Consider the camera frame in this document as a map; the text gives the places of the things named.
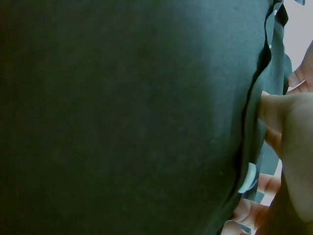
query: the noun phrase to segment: dark green fabric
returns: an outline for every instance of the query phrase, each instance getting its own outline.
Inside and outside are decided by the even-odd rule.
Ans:
[[[261,91],[283,93],[273,2],[8,2],[0,234],[214,235],[260,154]]]

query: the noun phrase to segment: fingernail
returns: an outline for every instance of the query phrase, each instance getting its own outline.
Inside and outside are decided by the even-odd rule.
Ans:
[[[237,208],[235,209],[232,219],[236,221],[243,220],[249,215],[250,209],[251,203],[246,199],[242,199]]]
[[[298,84],[297,81],[296,81],[296,79],[294,78],[294,76],[295,76],[295,74],[292,73],[292,74],[290,75],[289,79],[288,79],[288,85],[289,85],[290,87],[295,87],[295,86]]]
[[[262,91],[262,95],[269,95],[269,93]]]

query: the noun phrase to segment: hand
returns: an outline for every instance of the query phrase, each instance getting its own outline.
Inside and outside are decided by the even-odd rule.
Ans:
[[[269,126],[266,141],[282,160],[282,183],[269,208],[243,200],[238,208],[250,209],[235,211],[234,220],[258,235],[313,234],[313,94],[262,95],[259,116]],[[245,234],[234,222],[223,233]]]
[[[290,87],[296,87],[301,82],[303,83],[300,86],[287,92],[287,94],[313,92],[313,42],[308,48],[301,65],[289,77]]]
[[[281,172],[282,164],[279,161],[273,176],[260,174],[258,191],[265,194],[261,204],[246,199],[241,200],[234,212],[233,221],[228,221],[225,224],[222,235],[246,235],[247,233],[241,229],[239,224],[249,227],[252,235],[256,233],[259,227],[269,225],[266,223],[266,218],[269,217],[270,213],[273,213],[273,210],[270,211],[268,206],[280,189]]]

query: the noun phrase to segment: green cloth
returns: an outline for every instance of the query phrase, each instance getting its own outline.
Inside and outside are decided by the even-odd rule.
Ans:
[[[9,2],[0,234],[216,234],[258,161],[261,91],[286,92],[282,3]]]

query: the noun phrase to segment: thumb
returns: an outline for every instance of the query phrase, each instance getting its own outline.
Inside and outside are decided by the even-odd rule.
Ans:
[[[265,135],[265,141],[276,152],[277,156],[280,157],[282,134],[268,128]]]
[[[293,95],[269,95],[262,92],[259,118],[274,131],[282,133],[283,122],[292,99]]]

